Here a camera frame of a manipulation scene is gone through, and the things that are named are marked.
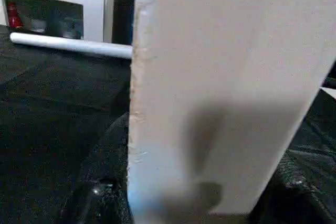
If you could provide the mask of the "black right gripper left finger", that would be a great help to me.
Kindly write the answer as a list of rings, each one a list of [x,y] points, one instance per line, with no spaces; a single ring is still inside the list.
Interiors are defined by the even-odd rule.
[[[59,223],[131,223],[127,197],[129,114],[118,117],[82,162]]]

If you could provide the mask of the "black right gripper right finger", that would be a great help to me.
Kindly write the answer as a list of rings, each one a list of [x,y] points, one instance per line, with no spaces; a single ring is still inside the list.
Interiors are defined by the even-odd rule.
[[[249,223],[335,223],[335,152],[287,149]]]

